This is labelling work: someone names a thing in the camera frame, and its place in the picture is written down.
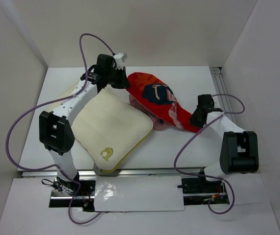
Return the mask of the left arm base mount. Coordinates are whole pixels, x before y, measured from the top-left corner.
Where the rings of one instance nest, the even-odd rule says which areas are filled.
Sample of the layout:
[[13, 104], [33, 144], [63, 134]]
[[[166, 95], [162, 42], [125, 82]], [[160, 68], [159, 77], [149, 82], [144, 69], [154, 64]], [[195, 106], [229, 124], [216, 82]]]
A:
[[60, 184], [57, 179], [43, 179], [41, 183], [51, 187], [49, 207], [68, 208], [72, 200], [72, 208], [81, 208], [84, 212], [94, 212], [95, 180], [80, 180], [81, 187], [76, 193], [78, 185], [74, 189]]

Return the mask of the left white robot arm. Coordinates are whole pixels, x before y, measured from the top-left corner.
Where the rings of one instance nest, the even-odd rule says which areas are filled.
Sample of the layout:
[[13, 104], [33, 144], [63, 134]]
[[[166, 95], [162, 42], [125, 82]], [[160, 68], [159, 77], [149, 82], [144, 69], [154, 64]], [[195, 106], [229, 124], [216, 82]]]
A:
[[57, 181], [68, 195], [80, 190], [79, 173], [74, 166], [71, 149], [75, 137], [71, 126], [86, 106], [107, 85], [116, 89], [130, 86], [124, 62], [126, 53], [113, 56], [100, 54], [95, 65], [81, 76], [70, 97], [51, 112], [43, 111], [39, 115], [39, 139], [53, 158], [57, 167]]

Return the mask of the cream memory foam pillow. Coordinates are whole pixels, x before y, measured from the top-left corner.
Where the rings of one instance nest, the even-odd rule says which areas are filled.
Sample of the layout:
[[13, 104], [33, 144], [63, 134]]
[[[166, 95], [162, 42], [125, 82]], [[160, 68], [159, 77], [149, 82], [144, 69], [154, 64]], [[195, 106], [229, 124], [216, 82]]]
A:
[[88, 83], [71, 86], [62, 97], [69, 100], [51, 105], [55, 115], [62, 112], [74, 115], [75, 109], [81, 111], [71, 122], [76, 140], [87, 150], [97, 169], [112, 173], [137, 148], [153, 130], [152, 120], [143, 112], [122, 102], [110, 88], [98, 91]]

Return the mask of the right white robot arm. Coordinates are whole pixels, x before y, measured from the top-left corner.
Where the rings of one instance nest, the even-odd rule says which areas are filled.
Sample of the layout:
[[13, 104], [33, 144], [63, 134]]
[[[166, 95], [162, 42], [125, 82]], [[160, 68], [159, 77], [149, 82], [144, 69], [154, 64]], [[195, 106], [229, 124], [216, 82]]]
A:
[[201, 133], [211, 128], [219, 137], [221, 150], [219, 161], [205, 167], [198, 178], [197, 186], [200, 191], [207, 192], [214, 186], [214, 181], [220, 181], [228, 175], [254, 173], [259, 168], [257, 134], [246, 131], [231, 121], [221, 108], [215, 107], [214, 96], [199, 95], [196, 110], [189, 122], [200, 127]]

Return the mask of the red printed pillowcase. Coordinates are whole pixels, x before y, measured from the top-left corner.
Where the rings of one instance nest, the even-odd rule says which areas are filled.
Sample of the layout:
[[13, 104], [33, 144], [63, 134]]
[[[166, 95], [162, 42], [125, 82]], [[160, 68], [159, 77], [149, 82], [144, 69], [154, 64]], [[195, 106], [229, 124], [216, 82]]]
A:
[[134, 72], [128, 77], [129, 103], [146, 114], [153, 129], [164, 131], [173, 126], [179, 130], [197, 133], [201, 128], [189, 121], [192, 114], [181, 107], [171, 88], [152, 74]]

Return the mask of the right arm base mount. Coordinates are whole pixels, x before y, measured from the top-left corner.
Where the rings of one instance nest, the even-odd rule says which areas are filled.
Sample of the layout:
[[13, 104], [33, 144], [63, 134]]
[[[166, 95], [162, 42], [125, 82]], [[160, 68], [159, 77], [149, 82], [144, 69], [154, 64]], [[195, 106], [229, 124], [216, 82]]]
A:
[[220, 180], [208, 181], [194, 174], [182, 174], [177, 188], [182, 190], [185, 206], [230, 203], [225, 183]]

